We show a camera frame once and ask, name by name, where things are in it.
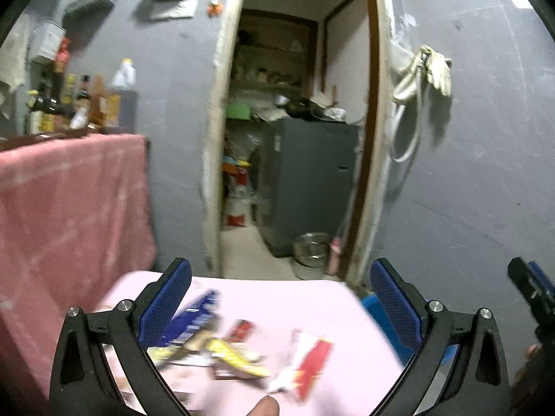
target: blue gripper pad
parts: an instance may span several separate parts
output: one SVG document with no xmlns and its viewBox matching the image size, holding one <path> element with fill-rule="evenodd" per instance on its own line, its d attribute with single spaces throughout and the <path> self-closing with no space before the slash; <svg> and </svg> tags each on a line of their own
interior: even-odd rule
<svg viewBox="0 0 555 416">
<path fill-rule="evenodd" d="M 531 261 L 528 263 L 528 269 L 532 272 L 532 275 L 535 279 L 545 288 L 545 291 L 551 295 L 551 297 L 555 297 L 555 286 L 551 280 L 547 277 L 543 269 L 537 265 L 535 261 Z"/>
<path fill-rule="evenodd" d="M 156 346 L 176 313 L 181 300 L 191 286 L 193 273 L 187 260 L 182 260 L 176 270 L 163 284 L 160 291 L 152 299 L 151 304 L 139 317 L 139 333 L 137 339 L 143 350 Z"/>
<path fill-rule="evenodd" d="M 401 344 L 417 352 L 422 344 L 420 318 L 378 260 L 370 267 L 370 282 Z"/>
</svg>

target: pink cloth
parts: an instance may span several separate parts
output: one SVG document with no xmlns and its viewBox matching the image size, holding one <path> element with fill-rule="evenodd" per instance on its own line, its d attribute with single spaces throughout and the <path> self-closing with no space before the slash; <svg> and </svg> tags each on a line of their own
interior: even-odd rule
<svg viewBox="0 0 555 416">
<path fill-rule="evenodd" d="M 121 277 L 98 309 L 111 309 L 120 300 L 137 298 L 159 277 L 157 272 L 131 272 Z M 245 344 L 266 356 L 263 364 L 273 376 L 286 364 L 293 329 L 322 336 L 334 344 L 305 404 L 299 405 L 283 394 L 274 395 L 282 415 L 370 414 L 403 370 L 379 326 L 343 283 L 193 277 L 178 311 L 210 288 L 221 292 L 218 334 L 228 333 L 237 319 L 253 322 L 254 333 Z M 113 349 L 106 355 L 120 389 L 131 391 L 121 379 L 123 371 Z M 174 392 L 191 394 L 185 405 L 188 410 L 200 410 L 204 416 L 245 415 L 265 395 L 263 389 L 243 381 L 215 381 L 208 368 L 171 365 L 162 375 Z"/>
<path fill-rule="evenodd" d="M 0 255 L 2 381 L 16 399 L 36 395 L 33 386 L 48 397 L 68 308 L 91 311 L 121 275 L 154 261 L 145 138 L 88 135 L 1 153 Z"/>
</svg>

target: red and white package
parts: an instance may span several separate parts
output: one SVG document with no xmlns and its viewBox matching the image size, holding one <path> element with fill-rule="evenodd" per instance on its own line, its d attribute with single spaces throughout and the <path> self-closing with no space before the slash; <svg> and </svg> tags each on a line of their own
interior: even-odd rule
<svg viewBox="0 0 555 416">
<path fill-rule="evenodd" d="M 290 391 L 304 402 L 320 376 L 331 346 L 331 342 L 317 336 L 294 332 L 291 363 L 269 383 L 266 391 L 269 394 Z"/>
<path fill-rule="evenodd" d="M 254 329 L 254 324 L 251 321 L 245 321 L 245 319 L 239 319 L 233 325 L 225 340 L 227 342 L 245 342 L 250 333 Z"/>
</svg>

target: pink towel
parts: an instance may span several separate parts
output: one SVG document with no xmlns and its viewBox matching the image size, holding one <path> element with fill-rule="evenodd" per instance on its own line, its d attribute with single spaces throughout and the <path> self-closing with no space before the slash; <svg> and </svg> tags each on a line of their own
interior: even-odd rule
<svg viewBox="0 0 555 416">
<path fill-rule="evenodd" d="M 0 154 L 5 385 L 29 397 L 31 376 L 48 396 L 68 308 L 91 311 L 121 275 L 151 268 L 148 206 L 142 136 L 89 135 Z"/>
</svg>

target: metal screw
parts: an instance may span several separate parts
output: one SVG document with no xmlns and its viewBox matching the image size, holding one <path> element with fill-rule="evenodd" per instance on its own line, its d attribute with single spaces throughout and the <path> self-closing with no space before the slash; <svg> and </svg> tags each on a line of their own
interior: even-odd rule
<svg viewBox="0 0 555 416">
<path fill-rule="evenodd" d="M 435 313 L 439 313 L 440 311 L 443 311 L 443 303 L 441 303 L 437 300 L 432 300 L 429 303 L 429 309 L 432 310 Z"/>
<path fill-rule="evenodd" d="M 69 310 L 68 310 L 68 316 L 69 316 L 69 317 L 74 317 L 74 316 L 76 316 L 77 314 L 79 314 L 79 311 L 81 311 L 81 308 L 79 308 L 79 307 L 71 307 L 71 308 L 69 308 Z"/>
<path fill-rule="evenodd" d="M 491 311 L 487 308 L 482 308 L 480 310 L 480 315 L 485 319 L 491 319 Z"/>
<path fill-rule="evenodd" d="M 133 302 L 131 300 L 122 300 L 121 302 L 118 303 L 118 310 L 127 311 L 132 306 L 133 306 Z"/>
</svg>

